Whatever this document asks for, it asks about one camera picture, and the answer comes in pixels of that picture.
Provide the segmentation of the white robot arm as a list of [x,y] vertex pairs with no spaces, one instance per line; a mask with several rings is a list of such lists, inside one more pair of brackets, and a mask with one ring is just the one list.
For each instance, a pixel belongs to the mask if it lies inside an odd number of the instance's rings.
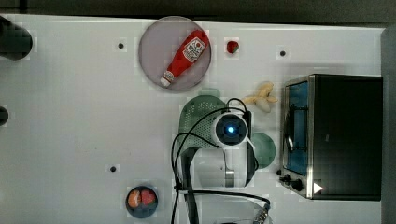
[[226,112],[209,128],[209,146],[187,147],[178,170],[184,189],[243,188],[255,173],[251,113]]

